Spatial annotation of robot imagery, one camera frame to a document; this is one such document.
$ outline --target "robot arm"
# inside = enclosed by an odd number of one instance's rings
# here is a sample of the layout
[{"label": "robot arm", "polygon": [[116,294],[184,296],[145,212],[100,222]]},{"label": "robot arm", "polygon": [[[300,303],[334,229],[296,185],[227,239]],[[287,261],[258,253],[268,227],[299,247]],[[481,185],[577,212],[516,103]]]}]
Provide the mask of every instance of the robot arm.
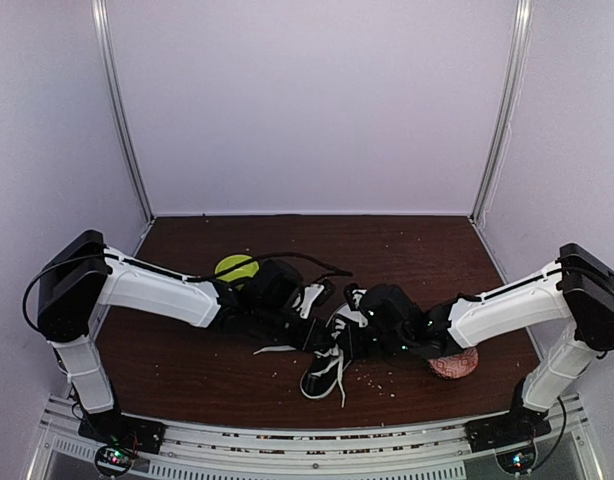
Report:
[{"label": "robot arm", "polygon": [[[58,267],[40,281],[38,329],[62,360],[86,423],[94,433],[116,437],[145,430],[139,435],[145,451],[149,440],[142,442],[143,437],[162,435],[152,435],[145,421],[123,424],[128,419],[89,337],[96,304],[139,309],[200,328],[253,330],[305,351],[329,348],[331,342],[326,322],[311,317],[312,306],[333,293],[331,285],[303,286],[300,274],[284,262],[263,263],[237,289],[215,277],[190,277],[126,256],[107,247],[100,233],[88,231],[50,266]],[[533,275],[477,296],[459,295],[427,312],[395,285],[350,286],[345,295],[350,309],[359,310],[377,330],[383,349],[404,347],[426,359],[459,354],[540,322],[569,320],[548,358],[518,384],[510,412],[467,424],[474,451],[533,434],[562,391],[599,353],[614,349],[614,272],[575,244],[562,247],[558,260]],[[151,451],[158,447],[156,441]]]},{"label": "robot arm", "polygon": [[[119,438],[123,432],[144,427],[124,425],[128,419],[121,414],[89,336],[88,321],[97,304],[138,309],[199,328],[253,331],[303,350],[318,349],[329,341],[323,321],[305,320],[312,306],[333,294],[333,285],[303,286],[298,271],[282,261],[267,260],[237,289],[213,277],[191,277],[129,257],[107,247],[102,235],[90,230],[45,270],[47,274],[40,278],[38,330],[54,348],[78,393],[86,426],[95,430],[85,436]],[[158,442],[151,443],[156,450]]]},{"label": "robot arm", "polygon": [[614,271],[576,244],[533,275],[428,312],[394,285],[369,289],[358,307],[379,325],[387,349],[405,345],[426,359],[537,323],[569,321],[547,358],[517,385],[510,412],[467,424],[473,451],[531,438],[558,396],[598,355],[614,350]]}]

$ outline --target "white wall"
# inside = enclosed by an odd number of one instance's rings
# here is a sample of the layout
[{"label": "white wall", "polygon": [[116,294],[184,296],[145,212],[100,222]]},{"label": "white wall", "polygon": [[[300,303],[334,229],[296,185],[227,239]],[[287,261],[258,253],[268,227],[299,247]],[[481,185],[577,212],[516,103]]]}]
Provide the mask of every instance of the white wall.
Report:
[{"label": "white wall", "polygon": [[48,395],[64,385],[20,313],[27,282],[86,228],[127,249],[143,229],[102,72],[90,2],[0,1],[2,479],[19,478]]},{"label": "white wall", "polygon": [[470,211],[516,2],[108,3],[158,214]]},{"label": "white wall", "polygon": [[[575,241],[614,268],[614,0],[540,0],[485,234],[510,279]],[[543,349],[560,325],[534,328]],[[614,479],[614,352],[576,387]]]}]

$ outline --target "brown wooden surface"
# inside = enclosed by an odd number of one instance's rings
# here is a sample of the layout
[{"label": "brown wooden surface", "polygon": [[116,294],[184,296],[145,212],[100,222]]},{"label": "brown wooden surface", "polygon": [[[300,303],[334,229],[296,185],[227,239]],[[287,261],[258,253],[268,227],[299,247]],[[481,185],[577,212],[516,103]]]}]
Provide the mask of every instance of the brown wooden surface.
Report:
[{"label": "brown wooden surface", "polygon": [[[207,274],[229,254],[283,250],[353,270],[363,287],[397,283],[423,308],[501,283],[465,218],[163,218],[139,258]],[[304,261],[292,263],[306,279],[320,273]],[[340,305],[345,280],[336,282],[339,291],[319,313]],[[243,427],[393,425],[494,412],[508,407],[514,385],[538,363],[524,330],[479,345],[479,367],[461,380],[432,375],[406,352],[389,358],[389,364],[369,358],[347,370],[347,404],[341,409],[338,390],[321,401],[301,395],[298,384],[309,354],[253,356],[266,344],[251,338],[114,308],[97,343],[125,411]]]}]

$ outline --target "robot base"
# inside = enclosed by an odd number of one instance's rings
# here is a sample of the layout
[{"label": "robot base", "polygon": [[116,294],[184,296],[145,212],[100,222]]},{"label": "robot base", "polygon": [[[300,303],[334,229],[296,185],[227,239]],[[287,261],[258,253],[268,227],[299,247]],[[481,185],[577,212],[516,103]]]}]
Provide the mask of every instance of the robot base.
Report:
[{"label": "robot base", "polygon": [[547,420],[537,423],[519,422],[518,417],[511,412],[465,424],[467,440],[474,453],[526,442],[550,432],[551,426]]},{"label": "robot base", "polygon": [[[138,440],[136,443],[136,450],[139,452],[152,453],[154,455],[160,452],[160,446],[165,436],[165,425],[160,422],[127,417],[125,415],[121,418],[123,426],[126,427],[127,431],[136,434],[136,439]],[[80,423],[78,435],[91,440],[100,441],[100,435],[98,435],[91,427],[91,424],[85,420]],[[124,440],[119,442],[119,446],[128,450],[133,450],[134,437],[127,436]]]}]

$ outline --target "white shoelace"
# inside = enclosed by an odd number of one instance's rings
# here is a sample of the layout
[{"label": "white shoelace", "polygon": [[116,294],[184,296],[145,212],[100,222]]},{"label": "white shoelace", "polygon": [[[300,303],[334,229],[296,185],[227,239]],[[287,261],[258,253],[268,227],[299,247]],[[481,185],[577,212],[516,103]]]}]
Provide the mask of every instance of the white shoelace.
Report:
[{"label": "white shoelace", "polygon": [[256,350],[254,352],[254,355],[258,355],[259,353],[265,353],[265,352],[290,352],[292,350],[296,350],[294,347],[291,347],[289,345],[274,345],[271,347],[264,347],[261,348],[260,350]]},{"label": "white shoelace", "polygon": [[[331,334],[334,340],[338,337],[338,335],[342,333],[342,331],[345,329],[345,326],[347,325],[342,318],[335,318],[335,322],[336,323],[334,324],[334,332]],[[336,367],[337,368],[336,383],[338,384],[338,388],[340,389],[340,394],[343,397],[343,401],[340,405],[340,408],[345,408],[345,389],[343,388],[343,373],[345,371],[345,353],[338,347],[338,345],[335,344],[333,347],[331,347],[326,352],[324,353],[315,352],[315,354],[319,358],[333,357],[330,360],[329,365],[327,365],[324,369],[320,370],[319,372],[314,372],[311,375],[313,375],[314,377],[320,377],[326,374],[327,372],[329,372],[332,368]]]}]

